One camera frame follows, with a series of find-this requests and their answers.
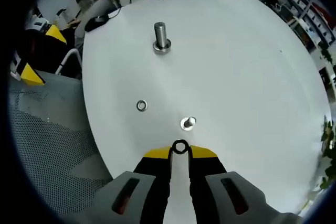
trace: gray mesh fabric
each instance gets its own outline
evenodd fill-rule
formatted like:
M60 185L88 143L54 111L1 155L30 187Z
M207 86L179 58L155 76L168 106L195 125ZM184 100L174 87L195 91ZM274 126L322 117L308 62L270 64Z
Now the gray mesh fabric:
M112 180L88 124L81 81L40 73L44 86L11 80L9 120L33 186L60 216L91 206Z

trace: metal washer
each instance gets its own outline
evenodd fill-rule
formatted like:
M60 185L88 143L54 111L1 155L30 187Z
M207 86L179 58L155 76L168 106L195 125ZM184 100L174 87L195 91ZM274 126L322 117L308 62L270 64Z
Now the metal washer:
M140 112L146 111L148 108L148 104L145 100L140 100L139 102L136 103L137 110Z
M167 39L167 45L164 48L159 48L156 42L153 43L153 48L157 52L168 52L170 50L171 45L172 45L171 41Z

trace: metal cylinder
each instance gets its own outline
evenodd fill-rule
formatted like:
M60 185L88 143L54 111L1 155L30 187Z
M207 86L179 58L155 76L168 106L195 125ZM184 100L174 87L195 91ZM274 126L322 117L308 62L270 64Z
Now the metal cylinder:
M163 22L157 22L154 24L156 45L159 48L165 48L167 46L167 34L166 25Z
M188 128L188 127L194 126L195 123L196 123L196 118L191 116L184 122L184 127Z

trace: shelf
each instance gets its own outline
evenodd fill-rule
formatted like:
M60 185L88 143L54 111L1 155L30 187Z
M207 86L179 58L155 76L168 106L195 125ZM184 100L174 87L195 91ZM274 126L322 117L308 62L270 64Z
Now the shelf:
M330 33L332 34L332 36L333 36L332 29L329 27L328 23L324 21L324 17L322 17L322 15L320 14L320 12L319 12L318 10L316 10L316 8L315 8L314 6L311 6L311 9L313 9L313 12L315 12L315 13L319 16L319 18L321 19L321 21L322 21L323 23L325 23L325 26L327 27L327 30L329 30L329 32L330 32Z
M298 38L301 40L302 44L304 45L304 47L306 48L306 50L308 51L308 53L311 53L313 52L315 49L318 49L318 47L314 46L310 49L307 48L307 45L305 44L305 41L302 39L301 35L296 31L296 30L292 30L296 36L298 36Z
M293 6L294 6L299 12L301 12L301 14L306 10L306 9L302 9L302 7L301 7L298 3L296 3L294 0L289 0L289 2L292 3ZM313 16L313 17L310 17L310 16L308 15L308 12L309 12L309 11L312 11L312 12L314 13L314 16ZM332 33L332 30L331 30L331 28L329 27L328 23L324 20L324 17L320 14L320 12L319 12L313 5L310 5L310 6L309 6L309 9L307 10L307 13L304 13L304 14L301 16L301 18L303 18L303 17L305 17L305 16L307 16L307 17L309 18L310 22L312 23L312 25L314 26L314 28L317 30L317 33L318 33L318 35L321 37L321 39L323 40L323 42L327 43L327 45L330 45L331 43L333 43L333 42L336 40L336 37L335 37L335 35ZM313 18L314 18L314 19L317 19L317 20L321 23L322 27L324 27L324 28L326 29L326 31L330 34L330 36L331 36L331 41L330 41L330 42L327 41L326 36L320 31L319 26L315 24Z
M316 28L311 24L311 20L309 18L306 18L305 19L305 16L304 18L302 19L306 24L307 26L309 27L310 30L312 30L316 36L316 38L314 39L317 39L317 40L314 40L314 43L317 45L318 43L321 42L322 38L321 36L318 34L318 32L316 31Z
M289 0L289 2L300 12L300 14L303 13L304 9L302 9L298 3L296 3L294 0Z
M320 31L320 28L314 23L314 21L306 14L306 17L308 17L310 19L310 22L312 23L313 27L315 28L316 32L318 33L318 35L320 36L320 38L323 40L323 42L328 43L326 37L324 36L324 34Z

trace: metal ring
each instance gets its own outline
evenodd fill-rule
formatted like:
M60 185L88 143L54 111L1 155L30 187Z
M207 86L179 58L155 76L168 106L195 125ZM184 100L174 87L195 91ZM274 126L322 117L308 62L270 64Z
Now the metal ring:
M176 149L176 146L177 146L178 143L184 144L184 150L183 151L179 151L178 149ZM189 145L188 145L188 142L186 140L179 139L179 140L176 140L173 143L172 149L173 149L173 152L175 152L176 154L184 154L189 150Z
M143 111L147 110L148 104L145 100L140 100L139 102L136 103L136 107L139 111L143 112Z
M166 53L170 50L170 46L172 45L171 41L167 39L167 45L164 47L164 48L160 48L158 47L157 43L154 42L153 44L153 48L156 52L159 52L159 53Z

